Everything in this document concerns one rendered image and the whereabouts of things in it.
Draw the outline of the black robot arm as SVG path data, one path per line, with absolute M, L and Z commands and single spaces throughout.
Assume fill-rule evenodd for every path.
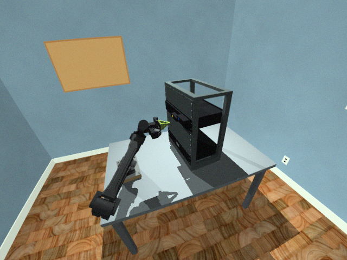
M 108 220 L 110 215 L 115 215 L 121 201 L 120 198 L 117 198 L 117 193 L 125 178 L 136 172 L 134 168 L 137 161 L 135 161 L 133 157 L 135 153 L 139 151 L 141 145 L 143 145 L 146 139 L 144 133 L 148 133 L 148 130 L 152 139 L 156 139 L 162 134 L 160 129 L 157 129 L 157 124 L 155 122 L 148 123 L 146 120 L 139 121 L 138 130 L 131 134 L 128 150 L 119 163 L 111 182 L 103 192 L 97 190 L 89 205 L 89 207 L 92 208 L 93 216 L 101 216 L 102 219 Z

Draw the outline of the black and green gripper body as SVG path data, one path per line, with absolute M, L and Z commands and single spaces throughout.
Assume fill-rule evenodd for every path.
M 158 121 L 158 117 L 153 117 L 153 121 L 157 124 L 157 129 L 160 129 L 160 131 L 161 131 L 161 126 L 160 126 L 160 123 Z

